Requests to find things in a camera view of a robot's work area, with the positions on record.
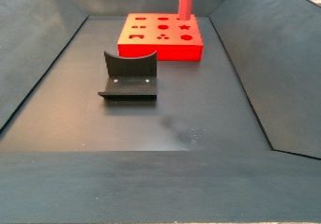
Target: black holder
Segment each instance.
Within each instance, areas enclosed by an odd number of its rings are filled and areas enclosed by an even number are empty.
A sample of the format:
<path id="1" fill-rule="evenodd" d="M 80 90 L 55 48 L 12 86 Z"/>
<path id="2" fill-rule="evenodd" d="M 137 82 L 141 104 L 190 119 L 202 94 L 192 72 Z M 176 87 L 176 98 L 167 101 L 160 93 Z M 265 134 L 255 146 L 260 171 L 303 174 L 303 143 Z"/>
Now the black holder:
<path id="1" fill-rule="evenodd" d="M 156 52 L 127 58 L 104 52 L 108 70 L 105 91 L 97 95 L 105 99 L 156 99 Z"/>

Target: red block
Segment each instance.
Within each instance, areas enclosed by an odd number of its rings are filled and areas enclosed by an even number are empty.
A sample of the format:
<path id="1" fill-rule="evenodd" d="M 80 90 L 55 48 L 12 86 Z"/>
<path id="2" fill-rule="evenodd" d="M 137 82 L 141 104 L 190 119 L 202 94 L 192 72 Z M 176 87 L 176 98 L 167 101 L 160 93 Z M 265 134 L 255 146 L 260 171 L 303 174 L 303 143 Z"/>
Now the red block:
<path id="1" fill-rule="evenodd" d="M 117 51 L 123 57 L 139 57 L 156 51 L 159 61 L 200 61 L 203 40 L 194 15 L 182 21 L 178 14 L 129 14 Z"/>

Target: circular hole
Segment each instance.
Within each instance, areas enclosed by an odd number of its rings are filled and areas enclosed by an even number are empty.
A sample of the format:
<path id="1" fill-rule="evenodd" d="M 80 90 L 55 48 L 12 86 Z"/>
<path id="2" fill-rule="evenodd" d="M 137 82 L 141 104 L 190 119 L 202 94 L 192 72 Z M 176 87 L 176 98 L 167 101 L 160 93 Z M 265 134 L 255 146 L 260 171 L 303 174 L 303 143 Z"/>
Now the circular hole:
<path id="1" fill-rule="evenodd" d="M 168 26 L 167 25 L 159 25 L 158 29 L 166 30 L 166 29 L 168 29 Z"/>
<path id="2" fill-rule="evenodd" d="M 180 38 L 183 40 L 192 40 L 192 36 L 191 35 L 183 35 L 183 36 L 180 36 Z"/>

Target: red post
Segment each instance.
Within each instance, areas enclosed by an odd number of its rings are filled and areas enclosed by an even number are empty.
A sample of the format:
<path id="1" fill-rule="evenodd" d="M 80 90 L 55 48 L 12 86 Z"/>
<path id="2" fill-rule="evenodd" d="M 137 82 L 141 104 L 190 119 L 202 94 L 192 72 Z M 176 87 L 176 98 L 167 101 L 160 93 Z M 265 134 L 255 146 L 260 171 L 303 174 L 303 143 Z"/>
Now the red post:
<path id="1" fill-rule="evenodd" d="M 192 0 L 179 0 L 179 20 L 188 20 L 191 18 L 191 1 Z"/>

